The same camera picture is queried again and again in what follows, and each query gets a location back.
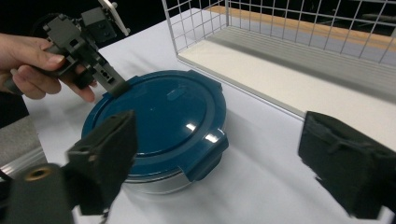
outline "round container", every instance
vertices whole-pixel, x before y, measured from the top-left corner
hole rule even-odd
[[[134,110],[138,152],[127,183],[169,193],[201,180],[228,147],[221,85],[194,71],[161,71],[128,80],[118,98],[106,93],[87,117],[82,136],[111,115]]]

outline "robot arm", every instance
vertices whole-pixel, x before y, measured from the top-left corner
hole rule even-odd
[[[137,151],[133,111],[104,121],[67,151],[64,167],[41,164],[12,182],[6,223],[74,223],[71,210],[106,219]]]
[[[98,52],[95,43],[105,42],[116,36],[112,22],[116,23],[125,35],[128,35],[129,31],[114,7],[116,4],[113,5],[107,0],[99,2],[102,8],[83,12],[78,20],[59,15],[43,27],[53,44],[46,51],[64,55],[66,63],[55,72],[39,70],[48,76],[72,80],[81,89],[96,79],[111,95],[118,97],[129,89],[129,85]],[[79,75],[74,73],[78,64],[85,67],[84,72]],[[12,77],[5,85],[9,90],[22,94]]]

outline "finger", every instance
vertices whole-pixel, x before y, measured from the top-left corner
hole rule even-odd
[[[43,92],[55,94],[61,90],[58,79],[45,76],[29,65],[21,66],[14,77],[20,77],[19,80],[23,80],[23,82],[15,82],[15,84],[30,98],[41,99],[45,96]]]
[[[18,71],[13,73],[12,79],[15,85],[17,85],[17,87],[25,94],[25,96],[34,100],[42,99],[44,96],[46,96],[44,91],[30,83],[24,76],[20,76]]]
[[[16,44],[10,50],[11,55],[17,61],[39,67],[44,70],[54,71],[64,64],[64,56],[44,51],[44,48],[50,46],[50,42],[45,39],[24,38],[21,40],[24,44]]]

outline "gray surface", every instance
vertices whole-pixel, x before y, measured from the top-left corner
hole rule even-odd
[[[47,162],[30,116],[0,129],[0,148],[0,167],[19,161],[18,164],[14,162],[13,169],[15,170],[18,169],[16,165],[26,167],[26,165]]]

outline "metal wire grid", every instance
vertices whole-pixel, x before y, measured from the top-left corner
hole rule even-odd
[[[227,26],[234,26],[376,63],[396,65],[396,1],[329,2],[163,0],[163,6],[177,53]]]

